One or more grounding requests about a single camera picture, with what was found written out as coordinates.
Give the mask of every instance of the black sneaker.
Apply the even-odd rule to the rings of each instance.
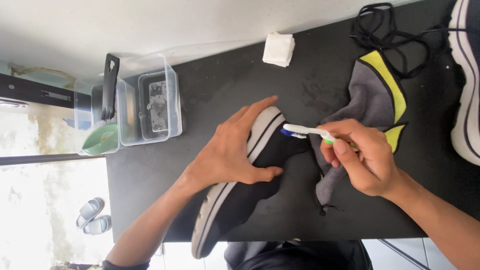
[[[288,158],[310,148],[306,139],[287,137],[280,132],[286,123],[277,107],[269,107],[260,113],[247,142],[248,159],[253,166],[283,167]],[[200,259],[208,256],[222,236],[244,224],[261,199],[278,192],[280,177],[275,177],[271,182],[255,184],[234,182],[214,185],[195,222],[193,257]]]
[[[480,1],[457,0],[449,28],[466,29],[451,32],[448,38],[453,58],[462,66],[466,78],[452,144],[461,157],[480,166]]]

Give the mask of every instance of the gray microfiber towel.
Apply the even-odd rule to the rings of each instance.
[[[405,95],[398,81],[393,77],[378,51],[373,51],[355,62],[348,85],[351,101],[336,113],[326,117],[321,123],[356,119],[367,127],[389,131],[387,140],[395,152],[404,124],[396,125],[407,107]],[[324,177],[316,186],[318,201],[326,210],[336,183],[347,176],[343,166],[333,168],[325,161],[319,135],[310,134],[318,165]]]

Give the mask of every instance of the white wall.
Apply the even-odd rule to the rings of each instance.
[[[0,59],[75,76],[101,71],[108,52],[161,51],[175,64],[340,21],[373,2],[381,0],[4,0]]]

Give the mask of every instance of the clear plastic container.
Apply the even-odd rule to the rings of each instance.
[[[117,78],[117,88],[124,86],[125,83]],[[73,85],[74,94],[74,115],[75,115],[75,149],[79,155],[85,156],[82,146],[88,135],[97,128],[95,123],[102,117],[102,95],[103,95],[103,74],[88,75],[78,78]],[[120,133],[118,132],[118,146],[105,154],[115,153],[119,149],[125,148],[120,143]]]
[[[161,54],[120,63],[119,77],[117,106],[123,145],[163,142],[182,133],[178,77]]]

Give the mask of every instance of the toothbrush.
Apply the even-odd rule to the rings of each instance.
[[[286,136],[297,137],[300,139],[306,139],[308,133],[318,134],[328,144],[333,144],[333,142],[335,142],[336,140],[336,138],[330,135],[330,133],[326,130],[319,129],[319,128],[304,127],[301,125],[285,124],[283,125],[283,129],[281,130],[281,132]]]

